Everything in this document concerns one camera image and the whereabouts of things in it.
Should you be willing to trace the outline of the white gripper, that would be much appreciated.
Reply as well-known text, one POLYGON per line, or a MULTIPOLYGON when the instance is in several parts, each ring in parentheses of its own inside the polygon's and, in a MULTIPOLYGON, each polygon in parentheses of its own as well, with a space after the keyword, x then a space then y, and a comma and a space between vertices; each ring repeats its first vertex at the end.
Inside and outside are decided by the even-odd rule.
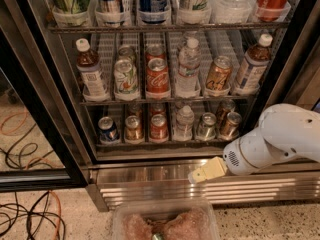
POLYGON ((260 130, 252 130, 226 145, 223 159, 220 157, 212 158, 190 172, 188 174, 189 182, 196 184, 220 178, 227 174, 228 169, 235 175, 249 175, 275 162, 271 147, 262 137, 260 130))

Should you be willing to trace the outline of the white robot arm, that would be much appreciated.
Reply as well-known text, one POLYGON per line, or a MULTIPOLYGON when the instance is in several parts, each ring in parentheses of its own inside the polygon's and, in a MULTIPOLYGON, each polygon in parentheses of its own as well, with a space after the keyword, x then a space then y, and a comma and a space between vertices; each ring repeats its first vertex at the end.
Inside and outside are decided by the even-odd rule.
POLYGON ((258 126, 188 174, 191 184, 226 176, 250 175, 297 158, 320 162, 320 114, 291 104, 270 106, 258 126))

